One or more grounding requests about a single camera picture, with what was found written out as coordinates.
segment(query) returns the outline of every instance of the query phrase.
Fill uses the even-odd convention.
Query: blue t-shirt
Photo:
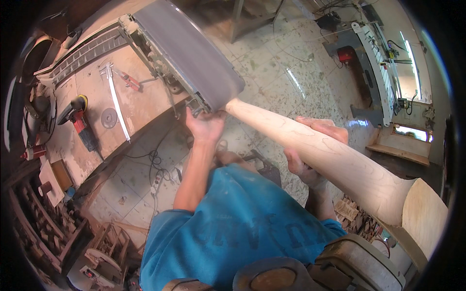
[[[268,257],[313,263],[325,244],[346,234],[318,221],[284,190],[230,164],[214,170],[194,213],[167,210],[154,217],[141,264],[144,291],[191,277],[231,290],[236,272]]]

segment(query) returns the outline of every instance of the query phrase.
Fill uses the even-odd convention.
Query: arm
[[[296,118],[296,121],[348,144],[348,131],[344,128],[336,127],[333,121],[329,119],[314,119],[299,116]],[[305,209],[320,221],[325,219],[336,220],[327,179],[303,163],[294,149],[286,148],[284,153],[288,160],[289,171],[297,175],[309,186],[309,196]]]
[[[217,142],[223,133],[226,112],[200,113],[197,118],[186,108],[186,125],[194,136],[191,156],[184,170],[183,181],[175,195],[173,209],[194,212],[207,190],[207,179]]]

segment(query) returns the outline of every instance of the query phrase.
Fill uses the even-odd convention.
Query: man
[[[328,181],[285,149],[288,169],[309,186],[306,209],[235,153],[216,151],[227,113],[186,109],[194,137],[173,210],[153,218],[141,264],[144,291],[161,290],[176,278],[191,277],[216,290],[231,290],[236,272],[268,257],[313,263],[326,243],[345,231],[336,221]],[[348,142],[346,129],[331,120],[296,121]],[[225,167],[211,171],[214,157]]]

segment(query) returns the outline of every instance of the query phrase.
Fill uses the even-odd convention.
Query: window
[[[423,142],[432,142],[433,136],[432,131],[430,130],[420,130],[420,129],[412,129],[410,127],[402,126],[399,124],[393,125],[393,132],[397,135],[404,135],[409,138],[414,138]]]

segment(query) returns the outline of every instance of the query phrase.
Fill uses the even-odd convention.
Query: tile floor
[[[361,97],[351,72],[328,56],[320,29],[313,15],[299,1],[286,1],[275,22],[236,41],[229,43],[215,26],[205,25],[196,14],[189,16],[201,27],[206,36],[234,65],[246,82],[240,99],[271,110],[283,116],[298,115],[332,119],[337,126],[349,132],[349,145],[365,153],[372,125],[367,120],[355,119],[350,104],[360,105]],[[155,124],[133,145],[129,155],[142,156],[153,150],[166,128]],[[251,149],[261,152],[281,172],[282,187],[301,205],[307,198],[307,187],[298,177],[288,172],[283,147],[234,117],[226,120],[223,139],[229,150],[241,156]],[[176,126],[160,144],[160,166],[171,172],[157,196],[151,195],[148,157],[125,158],[112,178],[92,203],[90,213],[99,221],[122,221],[140,227],[149,227],[153,213],[171,209],[179,186],[174,167],[181,168],[188,153],[185,133]],[[156,170],[151,171],[154,179]],[[332,185],[334,199],[343,196]],[[145,235],[129,231],[135,245],[145,241]]]

